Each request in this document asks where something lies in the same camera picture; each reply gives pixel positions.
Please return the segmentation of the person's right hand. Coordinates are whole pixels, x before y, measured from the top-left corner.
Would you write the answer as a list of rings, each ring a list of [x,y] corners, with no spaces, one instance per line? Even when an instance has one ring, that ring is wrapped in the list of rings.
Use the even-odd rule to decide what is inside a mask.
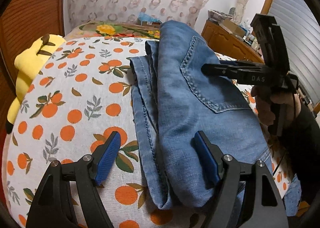
[[[258,118],[264,125],[270,126],[276,121],[276,105],[285,105],[284,126],[290,125],[301,112],[302,105],[298,94],[271,93],[267,86],[254,86],[251,95],[255,98]]]

